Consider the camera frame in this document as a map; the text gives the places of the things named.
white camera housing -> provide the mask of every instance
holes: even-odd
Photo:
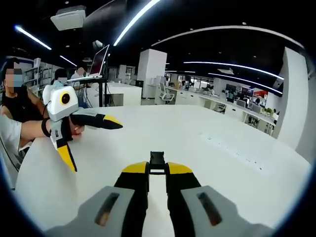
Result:
[[[61,120],[79,109],[77,95],[71,86],[47,85],[43,91],[43,101],[48,104],[47,111],[53,121]]]

ceiling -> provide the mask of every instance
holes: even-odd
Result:
[[[148,0],[116,0],[124,4],[123,12],[109,8],[112,18],[106,14],[95,17],[84,29],[58,31],[50,17],[57,10],[69,6],[86,6],[86,15],[109,2],[109,0],[29,0],[19,3],[12,10],[11,17],[4,17],[5,55],[42,58],[42,61],[62,67],[73,67],[61,59],[63,55],[79,64],[84,57],[93,57],[93,40],[105,44],[115,42],[118,35],[145,5]],[[170,36],[213,26],[243,25],[260,27],[284,34],[301,43],[309,54],[314,55],[316,46],[311,37],[313,12],[308,5],[288,5],[275,1],[210,1],[210,0],[161,0],[151,8],[127,32],[116,47],[111,47],[109,65],[138,65],[139,54],[148,48],[168,53],[168,70],[195,71],[199,76],[208,73],[221,74],[217,69],[226,66],[183,64],[184,61],[210,61],[254,67],[273,74],[279,74],[282,67],[284,47],[304,52],[297,45],[275,35],[264,32],[226,29],[204,31],[177,37],[156,46],[152,44]],[[26,31],[49,45],[52,50],[41,47],[23,34],[14,31],[14,25],[21,25]],[[231,67],[234,77],[272,86],[276,78],[251,70]]]

laptop screen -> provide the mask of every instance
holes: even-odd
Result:
[[[102,66],[104,65],[104,59],[108,52],[108,49],[109,46],[107,45],[95,54],[90,70],[90,75],[101,74]]]

screen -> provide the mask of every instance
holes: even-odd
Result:
[[[243,87],[241,89],[241,93],[247,96],[252,96],[253,94],[253,89],[248,89],[247,87]]]
[[[102,48],[99,52],[97,52],[94,56],[91,70],[90,70],[90,75],[92,74],[101,74],[102,72],[102,66],[104,64],[104,59],[105,55],[108,52],[109,46],[107,45],[106,47]]]
[[[229,90],[229,91],[236,91],[236,86],[234,85],[229,85],[229,84],[226,84],[226,90]]]

laptop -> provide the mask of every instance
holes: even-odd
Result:
[[[70,79],[67,81],[67,83],[70,82],[76,82],[81,80],[87,80],[87,79],[100,79],[102,78],[101,72],[103,65],[105,63],[105,56],[107,55],[107,52],[109,50],[110,45],[108,44],[104,48],[102,48],[99,52],[97,52],[93,58],[92,66],[90,69],[90,74],[87,77],[82,78],[76,78],[76,79]]]

